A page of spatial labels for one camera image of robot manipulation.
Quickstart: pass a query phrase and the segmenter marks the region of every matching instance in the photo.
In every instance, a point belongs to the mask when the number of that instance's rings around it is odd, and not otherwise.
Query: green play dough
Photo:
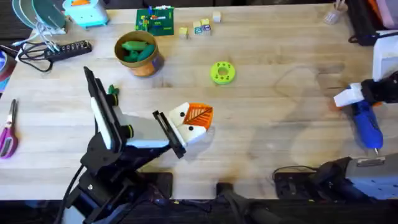
[[[122,44],[122,48],[126,50],[144,50],[147,42],[130,40]]]
[[[137,58],[138,58],[139,53],[136,52],[135,50],[130,51],[130,55],[129,56],[125,56],[124,57],[124,61],[126,62],[137,62]]]
[[[138,61],[144,60],[149,57],[155,50],[155,45],[149,44],[147,47],[138,55]]]

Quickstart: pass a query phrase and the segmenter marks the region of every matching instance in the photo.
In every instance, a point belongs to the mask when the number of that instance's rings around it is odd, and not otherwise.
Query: power strip
[[[56,62],[78,55],[87,54],[93,50],[88,40],[81,40],[67,45],[61,45],[59,48],[59,52],[52,52],[50,49],[45,49],[45,59],[51,62]]]

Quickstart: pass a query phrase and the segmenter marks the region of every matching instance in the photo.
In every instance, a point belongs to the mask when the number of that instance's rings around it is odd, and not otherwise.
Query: blue handle
[[[365,100],[353,104],[354,123],[363,144],[370,149],[383,147],[383,133],[372,106]]]

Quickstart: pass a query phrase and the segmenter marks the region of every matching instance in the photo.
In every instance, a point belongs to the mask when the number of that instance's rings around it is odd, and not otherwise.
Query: cable
[[[30,46],[29,48],[25,49],[25,47],[26,47],[27,44],[30,44],[30,45],[32,45],[32,46]],[[36,47],[40,47],[40,46],[44,46],[44,45],[47,46],[47,44],[44,43],[44,42],[42,42],[42,43],[31,43],[31,42],[26,42],[26,44],[24,44],[24,45],[21,47],[22,52],[18,55],[19,61],[22,62],[22,63],[25,63],[25,64],[27,64],[27,65],[30,65],[31,67],[35,68],[36,70],[38,70],[38,71],[40,71],[40,72],[48,72],[48,71],[50,71],[50,70],[52,69],[52,66],[53,66],[53,61],[51,61],[51,60],[45,58],[44,49],[33,50],[33,49],[35,49]],[[42,54],[38,54],[38,55],[35,55],[35,56],[29,55],[29,54],[34,53],[34,52],[42,52]],[[38,68],[38,67],[36,67],[35,65],[33,65],[33,64],[29,63],[29,62],[27,62],[28,60],[33,60],[33,61],[43,61],[43,60],[46,60],[46,61],[50,62],[50,65],[49,65],[49,67],[48,67],[47,69],[44,69],[44,70],[43,70],[43,69]]]
[[[65,195],[63,196],[62,203],[61,203],[61,206],[60,206],[60,208],[58,210],[57,217],[56,217],[56,219],[54,221],[54,224],[60,224],[61,223],[62,218],[63,218],[63,211],[64,211],[65,205],[67,203],[67,197],[68,197],[68,195],[70,193],[70,190],[72,189],[73,184],[75,183],[77,177],[79,176],[81,170],[83,169],[83,167],[84,167],[83,164],[80,165],[80,167],[77,170],[76,174],[73,176],[72,180],[70,181],[69,186],[67,187],[67,191],[65,192]]]
[[[395,35],[398,35],[398,32],[392,32],[392,33],[389,33],[389,34],[383,34],[383,35],[378,35],[377,36],[377,38],[378,39],[380,39],[380,38],[385,38],[385,37],[392,37],[392,36],[395,36]]]
[[[36,17],[36,19],[37,19],[37,22],[35,23],[36,33],[32,37],[29,37],[26,40],[14,42],[12,45],[16,47],[16,46],[24,44],[24,43],[31,41],[31,40],[35,39],[36,37],[40,36],[42,41],[47,45],[47,47],[49,49],[54,51],[53,48],[55,48],[56,50],[59,51],[59,49],[57,49],[56,43],[54,43],[51,40],[48,40],[48,38],[46,38],[46,36],[45,36],[46,34],[43,34],[43,32],[47,31],[47,33],[52,36],[51,27],[47,26],[40,18]]]
[[[301,168],[306,168],[306,169],[309,169],[309,170],[313,170],[313,171],[318,171],[318,168],[314,168],[314,167],[309,167],[309,166],[301,166],[301,165],[296,165],[296,166],[285,166],[285,167],[280,167],[280,168],[278,168],[278,169],[276,169],[276,170],[274,170],[273,171],[273,173],[272,173],[272,180],[273,181],[275,181],[275,174],[278,172],[278,171],[280,171],[281,169],[291,169],[291,168],[299,168],[299,167],[301,167]]]
[[[12,48],[10,48],[10,47],[7,47],[7,46],[5,46],[5,45],[0,45],[0,47],[2,47],[2,48],[4,48],[4,49],[7,49],[7,50],[10,50],[10,51],[12,51],[12,52],[14,52],[14,53],[18,53],[17,50],[14,50],[14,49],[12,49]]]

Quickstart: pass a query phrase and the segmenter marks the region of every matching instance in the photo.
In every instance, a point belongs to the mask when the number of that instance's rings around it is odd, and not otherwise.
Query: wooden table
[[[106,27],[73,26],[60,43],[89,39],[90,54],[56,62],[49,74],[19,63],[0,100],[6,119],[19,100],[14,156],[0,161],[0,199],[60,199],[94,133],[83,73],[86,65],[104,86],[121,89],[125,113],[147,118],[183,102],[214,106],[204,139],[178,160],[172,151],[144,171],[172,171],[174,198],[213,198],[219,180],[245,197],[275,198],[270,175],[281,166],[320,164],[366,156],[345,115],[330,109],[331,97],[351,82],[371,77],[373,48],[349,44],[347,18],[322,22],[328,4],[187,8],[175,10],[177,35],[157,37],[165,67],[149,78],[130,74],[113,54],[118,37],[134,29],[135,10],[108,11]],[[192,34],[192,22],[221,11],[211,37]],[[187,26],[190,39],[180,40]],[[237,71],[229,85],[210,79],[217,61]],[[382,154],[397,152],[398,106],[376,108],[385,135]]]

